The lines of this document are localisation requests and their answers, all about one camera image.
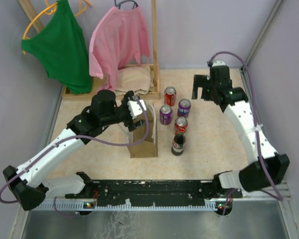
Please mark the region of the brown burlap canvas bag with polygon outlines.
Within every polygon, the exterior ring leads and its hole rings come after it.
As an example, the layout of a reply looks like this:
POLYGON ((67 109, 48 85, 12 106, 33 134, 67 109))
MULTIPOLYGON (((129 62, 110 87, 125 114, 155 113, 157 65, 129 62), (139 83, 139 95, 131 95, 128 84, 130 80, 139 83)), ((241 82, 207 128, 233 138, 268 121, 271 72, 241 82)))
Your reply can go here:
POLYGON ((158 157, 158 142, 157 142, 157 117, 153 103, 147 103, 146 111, 149 125, 141 126, 129 132, 128 129, 120 124, 121 129, 127 135, 128 143, 136 143, 140 141, 146 134, 148 128, 148 134, 146 138, 139 144, 128 146, 130 158, 153 158, 158 157))

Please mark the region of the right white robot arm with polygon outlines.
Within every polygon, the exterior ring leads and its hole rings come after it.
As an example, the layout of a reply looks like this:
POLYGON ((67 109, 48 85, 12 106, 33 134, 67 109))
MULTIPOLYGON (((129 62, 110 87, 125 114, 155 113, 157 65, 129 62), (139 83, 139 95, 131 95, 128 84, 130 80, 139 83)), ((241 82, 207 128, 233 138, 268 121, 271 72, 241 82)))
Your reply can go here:
POLYGON ((209 75, 195 74, 192 99, 213 101, 231 121, 245 150, 248 166, 236 171, 225 171, 214 175, 212 193, 224 197, 232 189, 247 192, 282 182, 290 160, 286 154, 279 154, 269 143, 262 127, 254 121, 249 98, 241 87, 233 87, 229 67, 223 62, 214 62, 209 75))

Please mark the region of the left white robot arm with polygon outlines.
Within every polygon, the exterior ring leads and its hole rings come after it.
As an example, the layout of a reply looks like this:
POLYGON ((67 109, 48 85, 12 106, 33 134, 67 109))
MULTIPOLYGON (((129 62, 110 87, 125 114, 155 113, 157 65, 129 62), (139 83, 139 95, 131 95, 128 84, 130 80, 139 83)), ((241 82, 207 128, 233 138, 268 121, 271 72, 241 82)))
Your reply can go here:
POLYGON ((46 198, 86 199, 91 196, 94 183, 84 172, 52 180, 46 177, 67 156, 87 143, 105 143, 97 137, 111 125, 123 123, 129 131, 146 125, 146 131, 149 131, 148 118, 134 121, 140 115, 146 117, 146 111, 145 101, 133 91, 127 92, 117 105, 114 92, 100 90, 92 97, 91 104, 75 116, 54 141, 27 162, 3 170, 6 183, 0 190, 0 202, 5 203, 1 197, 5 188, 10 189, 15 202, 25 211, 38 207, 46 198))

